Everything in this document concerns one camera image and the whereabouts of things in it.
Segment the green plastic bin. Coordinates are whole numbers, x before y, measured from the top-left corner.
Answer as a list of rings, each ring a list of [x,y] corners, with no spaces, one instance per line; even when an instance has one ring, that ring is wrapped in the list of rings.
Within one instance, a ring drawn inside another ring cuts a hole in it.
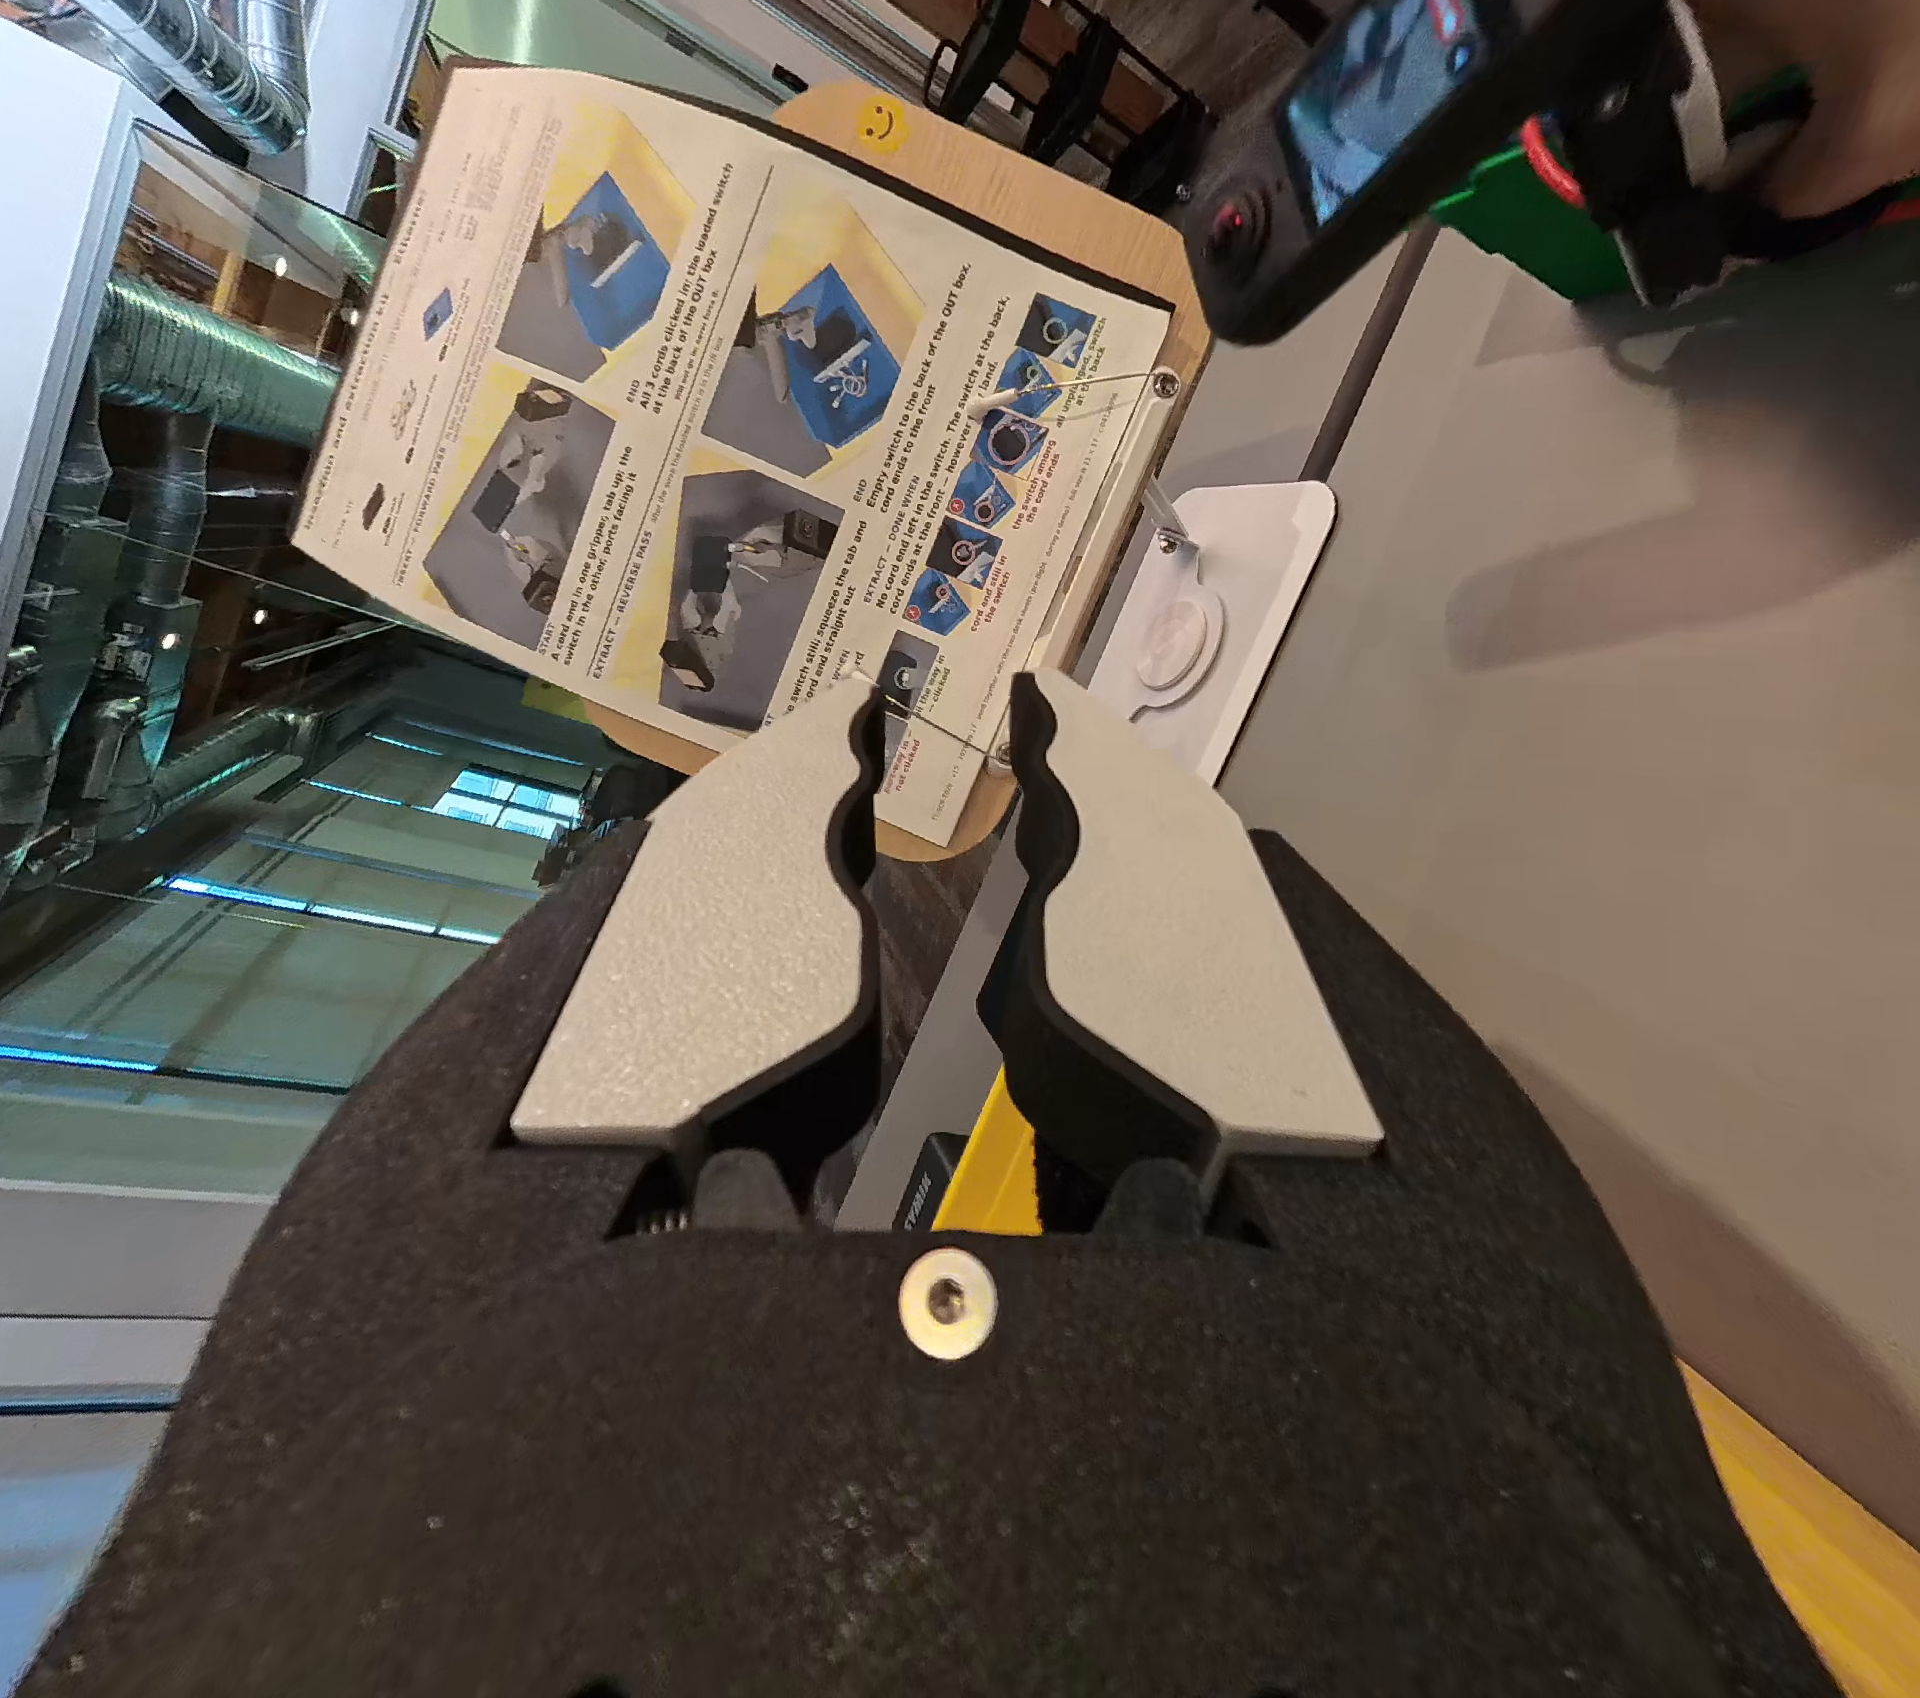
[[[1732,110],[1729,151],[1761,160],[1763,140],[1790,139],[1810,113],[1812,91],[1799,73],[1770,78]],[[1918,177],[1909,175],[1820,221],[1770,222],[1761,211],[1754,211],[1747,217],[1749,231],[1741,237],[1755,249],[1740,250],[1737,259],[1752,264],[1785,263],[1855,234],[1916,222],[1916,199]],[[1430,214],[1440,227],[1507,261],[1563,301],[1627,292],[1627,267],[1614,237],[1534,170],[1520,140],[1473,166],[1462,188],[1441,196]]]

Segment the white stand base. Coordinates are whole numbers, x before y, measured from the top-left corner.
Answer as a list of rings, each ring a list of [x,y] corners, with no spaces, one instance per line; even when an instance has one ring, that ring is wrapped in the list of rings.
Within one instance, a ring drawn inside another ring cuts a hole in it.
[[[1336,525],[1332,486],[1149,482],[1148,542],[1087,679],[1144,742],[1217,784]]]

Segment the yellow plastic bin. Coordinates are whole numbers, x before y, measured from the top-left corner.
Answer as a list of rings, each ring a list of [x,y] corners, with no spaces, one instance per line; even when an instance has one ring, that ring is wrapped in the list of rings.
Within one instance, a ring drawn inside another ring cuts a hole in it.
[[[1035,1236],[1035,1136],[996,1078],[933,1214],[938,1230]],[[1918,1557],[1890,1526],[1682,1367],[1740,1526],[1787,1613],[1850,1697],[1918,1693]]]

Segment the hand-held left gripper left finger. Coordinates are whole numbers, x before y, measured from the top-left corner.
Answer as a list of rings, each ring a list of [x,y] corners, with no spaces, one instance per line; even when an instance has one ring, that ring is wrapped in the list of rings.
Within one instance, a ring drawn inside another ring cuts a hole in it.
[[[523,1147],[835,1152],[881,1074],[871,683],[834,683],[656,814],[509,1116]]]

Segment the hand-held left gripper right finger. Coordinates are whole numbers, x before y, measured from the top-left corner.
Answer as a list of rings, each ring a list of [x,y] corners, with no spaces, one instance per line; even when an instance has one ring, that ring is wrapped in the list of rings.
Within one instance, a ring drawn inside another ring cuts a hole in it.
[[[1247,830],[1064,673],[1010,701],[1026,900],[998,1028],[1057,1159],[1368,1159],[1380,1114]]]

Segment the black power adapter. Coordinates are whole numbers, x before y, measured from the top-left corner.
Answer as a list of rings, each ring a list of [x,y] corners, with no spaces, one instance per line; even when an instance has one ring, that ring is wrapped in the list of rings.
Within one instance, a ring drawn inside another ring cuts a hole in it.
[[[928,1233],[938,1227],[956,1171],[966,1157],[970,1134],[928,1133],[902,1184],[889,1228]]]

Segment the glass partition wall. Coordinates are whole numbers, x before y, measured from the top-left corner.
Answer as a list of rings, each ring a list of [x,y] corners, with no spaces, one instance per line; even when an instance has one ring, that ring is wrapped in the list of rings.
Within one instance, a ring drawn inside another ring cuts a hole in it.
[[[341,1097],[610,745],[294,547],[309,450],[99,397],[110,273],[335,371],[381,243],[103,100],[3,155],[3,1062]]]

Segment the black metal rack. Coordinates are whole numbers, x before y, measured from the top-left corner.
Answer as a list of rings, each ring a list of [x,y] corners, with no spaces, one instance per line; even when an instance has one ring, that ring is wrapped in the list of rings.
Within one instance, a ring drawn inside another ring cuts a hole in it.
[[[1213,128],[1195,93],[1084,0],[973,0],[961,36],[933,49],[921,105],[976,128],[1004,113],[1023,157],[1081,157],[1110,199],[1149,214],[1187,203]]]

